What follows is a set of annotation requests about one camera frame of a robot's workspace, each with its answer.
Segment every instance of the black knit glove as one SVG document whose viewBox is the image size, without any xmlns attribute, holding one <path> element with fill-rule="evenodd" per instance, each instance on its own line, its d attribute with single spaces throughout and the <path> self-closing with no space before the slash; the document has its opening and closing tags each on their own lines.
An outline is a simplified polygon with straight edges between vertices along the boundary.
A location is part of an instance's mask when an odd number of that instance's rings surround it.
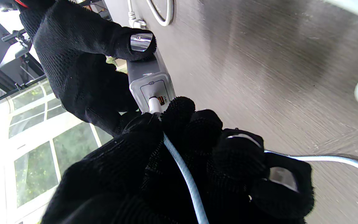
<svg viewBox="0 0 358 224">
<path fill-rule="evenodd" d="M 130 46 L 131 35 L 151 31 L 121 27 L 68 0 L 16 5 L 51 88 L 68 112 L 114 136 L 140 115 L 128 76 L 107 64 L 105 55 L 131 61 L 151 56 L 155 37 L 144 52 Z"/>
<path fill-rule="evenodd" d="M 185 97 L 174 99 L 161 119 L 134 119 L 121 136 L 71 166 L 43 223 L 196 223 L 162 130 L 190 169 L 210 223 L 304 223 L 314 204 L 309 164 L 264 153 L 260 136 L 222 130 L 213 111 L 195 112 Z M 271 167 L 289 170 L 295 185 L 281 183 Z"/>
<path fill-rule="evenodd" d="M 162 126 L 196 181 L 210 223 L 304 223 L 314 205 L 308 163 L 264 153 L 261 136 L 222 130 L 213 111 L 195 112 L 185 97 L 170 103 Z M 272 167 L 286 169 L 295 188 L 280 183 Z M 142 190 L 153 209 L 180 223 L 196 223 L 186 184 L 167 149 L 152 154 Z"/>
</svg>

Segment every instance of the cable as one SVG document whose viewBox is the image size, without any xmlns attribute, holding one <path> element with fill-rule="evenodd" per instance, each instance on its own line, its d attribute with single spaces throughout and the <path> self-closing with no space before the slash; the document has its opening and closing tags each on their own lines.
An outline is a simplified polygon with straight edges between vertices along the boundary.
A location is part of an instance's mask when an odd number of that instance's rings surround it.
<svg viewBox="0 0 358 224">
<path fill-rule="evenodd" d="M 208 219 L 205 214 L 203 202 L 197 189 L 197 185 L 194 182 L 193 177 L 191 176 L 190 170 L 187 168 L 185 161 L 183 161 L 179 152 L 175 149 L 172 142 L 168 139 L 167 135 L 164 133 L 164 144 L 171 153 L 172 157 L 175 159 L 176 164 L 178 165 L 180 172 L 183 175 L 183 178 L 186 181 L 187 187 L 190 192 L 190 197 L 193 202 L 194 211 L 196 213 L 197 221 L 199 224 L 209 224 Z"/>
<path fill-rule="evenodd" d="M 166 16 L 165 20 L 157 12 L 157 9 L 155 8 L 153 2 L 151 0 L 146 0 L 146 1 L 150 7 L 150 10 L 152 11 L 155 19 L 158 21 L 158 23 L 161 26 L 168 26 L 171 23 L 172 15 L 173 15 L 173 0 L 167 0 L 167 16 Z M 128 13 L 129 24 L 131 25 L 131 27 L 133 28 L 134 27 L 133 23 L 138 22 L 138 21 L 141 22 L 142 26 L 145 27 L 144 21 L 136 19 L 135 12 L 133 11 L 133 8 L 132 8 L 132 0 L 128 0 L 128 9 L 129 9 L 129 13 Z"/>
<path fill-rule="evenodd" d="M 277 152 L 272 152 L 272 151 L 268 151 L 265 150 L 264 152 L 268 152 L 268 153 L 275 153 L 281 156 L 287 156 L 290 157 L 292 159 L 297 159 L 297 160 L 301 160 L 301 161 L 331 161 L 331 162 L 340 162 L 340 163 L 345 163 L 351 166 L 354 166 L 356 168 L 358 168 L 358 160 L 357 159 L 351 159 L 351 158 L 347 158 L 344 156 L 292 156 L 292 155 L 284 155 L 281 153 L 277 153 Z"/>
<path fill-rule="evenodd" d="M 146 0 L 147 4 L 149 5 L 155 19 L 158 21 L 158 23 L 161 26 L 168 26 L 171 23 L 172 20 L 172 14 L 173 14 L 173 0 L 167 0 L 167 16 L 165 18 L 165 20 L 163 19 L 163 17 L 160 16 L 160 14 L 157 12 L 154 4 L 152 3 L 151 0 Z"/>
<path fill-rule="evenodd" d="M 128 8 L 129 8 L 129 11 L 132 12 L 132 0 L 128 0 Z"/>
</svg>

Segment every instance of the window frame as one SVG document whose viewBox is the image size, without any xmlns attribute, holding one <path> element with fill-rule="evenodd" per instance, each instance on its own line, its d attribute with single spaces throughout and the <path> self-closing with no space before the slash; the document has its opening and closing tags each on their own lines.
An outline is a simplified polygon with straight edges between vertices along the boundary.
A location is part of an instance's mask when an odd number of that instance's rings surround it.
<svg viewBox="0 0 358 224">
<path fill-rule="evenodd" d="M 8 150 L 9 152 L 7 155 L 8 159 L 4 167 L 7 218 L 9 221 L 12 221 L 14 223 L 24 220 L 27 216 L 36 212 L 40 208 L 45 209 L 46 208 L 45 205 L 48 204 L 48 202 L 50 201 L 51 197 L 53 196 L 57 188 L 57 186 L 54 186 L 50 190 L 47 190 L 46 192 L 38 195 L 34 199 L 21 205 L 20 207 L 17 207 L 16 173 L 15 173 L 14 161 L 20 158 L 21 156 L 23 156 L 24 154 L 30 152 L 31 150 L 34 150 L 35 148 L 42 145 L 43 143 L 49 142 L 51 146 L 55 172 L 59 183 L 61 181 L 61 173 L 58 167 L 57 155 L 56 155 L 53 139 L 56 136 L 62 134 L 63 132 L 83 122 L 68 112 L 64 112 L 62 114 L 54 116 L 53 118 L 47 119 L 47 112 L 54 108 L 59 107 L 60 105 L 50 109 L 47 108 L 48 106 L 47 102 L 53 100 L 55 98 L 55 95 L 54 94 L 46 95 L 46 91 L 44 89 L 44 84 L 46 83 L 47 81 L 38 82 L 37 85 L 34 85 L 29 89 L 26 89 L 25 91 L 21 92 L 20 94 L 14 97 L 8 98 L 8 103 L 10 108 L 8 128 L 12 125 L 18 124 L 23 121 L 22 120 L 20 122 L 10 125 L 13 116 L 28 111 L 29 109 L 32 109 L 41 104 L 45 105 L 43 122 L 38 123 L 7 139 L 7 147 L 9 148 Z M 21 95 L 24 95 L 25 93 L 32 91 L 33 89 L 38 87 L 41 87 L 43 90 L 43 94 L 44 94 L 43 98 L 35 100 L 34 102 L 31 102 L 28 105 L 25 105 L 16 110 L 14 109 L 13 99 L 20 97 Z M 93 137 L 96 140 L 97 148 L 99 148 L 100 146 L 102 146 L 102 144 L 99 139 L 98 133 L 95 129 L 95 126 L 92 124 L 88 124 L 88 125 L 90 126 Z"/>
</svg>

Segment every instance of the cable connector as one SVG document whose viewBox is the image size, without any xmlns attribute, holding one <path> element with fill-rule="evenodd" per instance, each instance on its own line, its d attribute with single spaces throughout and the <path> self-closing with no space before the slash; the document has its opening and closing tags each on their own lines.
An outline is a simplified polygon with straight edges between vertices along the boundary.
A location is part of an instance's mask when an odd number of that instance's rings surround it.
<svg viewBox="0 0 358 224">
<path fill-rule="evenodd" d="M 146 22 L 140 19 L 136 18 L 135 12 L 134 11 L 130 11 L 128 12 L 128 17 L 129 17 L 129 26 L 131 28 L 138 28 L 138 29 L 146 29 Z"/>
</svg>

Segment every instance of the window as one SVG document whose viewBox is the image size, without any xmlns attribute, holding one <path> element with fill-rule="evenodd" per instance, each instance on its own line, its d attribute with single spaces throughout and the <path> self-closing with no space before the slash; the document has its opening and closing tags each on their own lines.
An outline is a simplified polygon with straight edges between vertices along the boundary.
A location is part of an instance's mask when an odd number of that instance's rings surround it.
<svg viewBox="0 0 358 224">
<path fill-rule="evenodd" d="M 34 102 L 36 100 L 39 100 L 44 97 L 44 93 L 42 91 L 41 87 L 37 87 L 32 89 L 29 92 L 24 93 L 23 95 L 19 95 L 18 97 L 14 98 L 13 105 L 15 110 L 28 105 L 31 102 Z"/>
<path fill-rule="evenodd" d="M 58 184 L 49 142 L 24 154 L 14 163 L 17 207 Z"/>
<path fill-rule="evenodd" d="M 44 88 L 47 95 L 49 95 L 48 91 L 52 92 L 48 82 L 44 83 L 42 87 Z M 42 100 L 43 98 L 44 98 L 43 90 L 39 85 L 38 87 L 33 88 L 28 92 L 24 92 L 21 93 L 21 95 L 15 96 L 12 99 L 12 102 L 15 110 L 20 108 L 26 109 L 25 106 L 27 106 L 28 104 L 35 102 L 37 100 Z M 20 114 L 14 115 L 12 117 L 9 127 L 9 138 L 25 131 L 26 129 L 33 127 L 34 125 L 37 125 L 45 121 L 46 119 L 54 118 L 55 116 L 58 116 L 66 112 L 66 110 L 62 107 L 59 99 L 53 98 L 52 100 L 46 103 L 47 105 L 45 105 L 45 103 L 41 101 L 40 103 L 41 104 L 38 104 L 38 106 L 35 106 L 34 108 L 29 108 L 28 110 Z"/>
<path fill-rule="evenodd" d="M 51 85 L 49 85 L 49 82 L 45 83 L 45 84 L 43 85 L 43 87 L 44 87 L 45 92 L 47 93 L 47 95 L 53 93 L 53 92 L 52 92 Z"/>
<path fill-rule="evenodd" d="M 66 110 L 62 107 L 62 104 L 59 99 L 53 99 L 48 101 L 48 112 L 47 119 L 51 119 L 59 114 L 66 112 Z"/>
<path fill-rule="evenodd" d="M 9 138 L 44 121 L 44 113 L 9 127 Z"/>
<path fill-rule="evenodd" d="M 98 134 L 100 143 L 102 145 L 104 145 L 105 143 L 107 143 L 108 141 L 110 141 L 112 139 L 112 136 L 109 135 L 104 130 L 102 130 L 101 128 L 95 126 L 95 129 L 96 129 L 96 133 Z"/>
<path fill-rule="evenodd" d="M 82 122 L 53 139 L 61 175 L 75 162 L 98 148 L 91 126 Z"/>
</svg>

